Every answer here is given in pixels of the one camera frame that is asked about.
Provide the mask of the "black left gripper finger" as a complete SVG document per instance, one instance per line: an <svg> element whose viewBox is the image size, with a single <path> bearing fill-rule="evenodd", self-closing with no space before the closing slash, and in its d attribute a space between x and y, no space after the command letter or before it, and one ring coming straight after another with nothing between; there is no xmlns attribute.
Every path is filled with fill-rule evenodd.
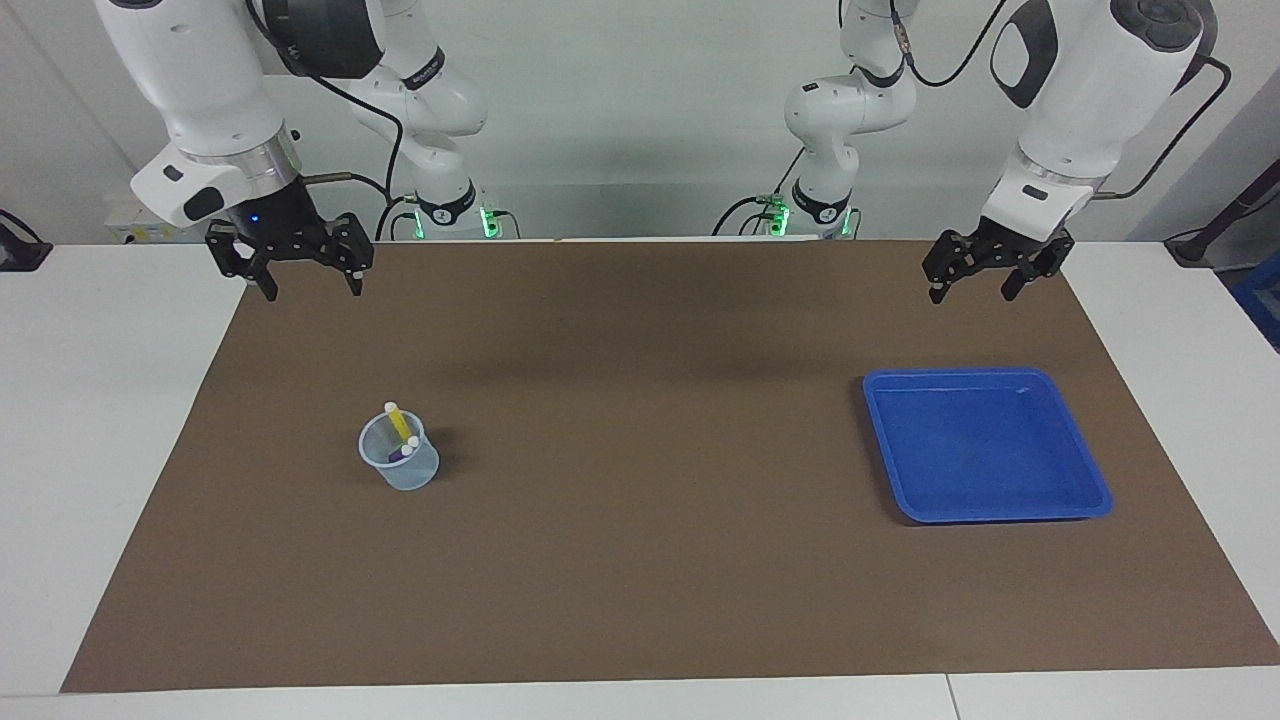
<svg viewBox="0 0 1280 720"><path fill-rule="evenodd" d="M986 269L980 255L980 237L946 229L934 241L922 261L922 270L931 288L929 300L941 305L954 284Z"/></svg>
<svg viewBox="0 0 1280 720"><path fill-rule="evenodd" d="M1033 258L1020 258L1010 277L1001 286L1004 300L1012 302L1028 284L1041 278L1057 275L1066 256L1066 242L1050 242Z"/></svg>

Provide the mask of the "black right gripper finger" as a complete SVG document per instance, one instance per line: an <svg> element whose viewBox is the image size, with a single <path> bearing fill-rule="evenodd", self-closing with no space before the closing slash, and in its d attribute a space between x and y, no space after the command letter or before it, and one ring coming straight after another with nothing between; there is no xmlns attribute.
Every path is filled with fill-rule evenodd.
<svg viewBox="0 0 1280 720"><path fill-rule="evenodd" d="M372 269L374 258L372 242L353 213L340 214L330 222L332 266L340 272L355 297L364 292L364 278Z"/></svg>
<svg viewBox="0 0 1280 720"><path fill-rule="evenodd" d="M255 284L269 302L275 302L279 288L269 269L270 258L259 250L250 258L243 256L236 249L239 241L241 234L233 224L210 224L204 237L218 270L224 277L241 278Z"/></svg>

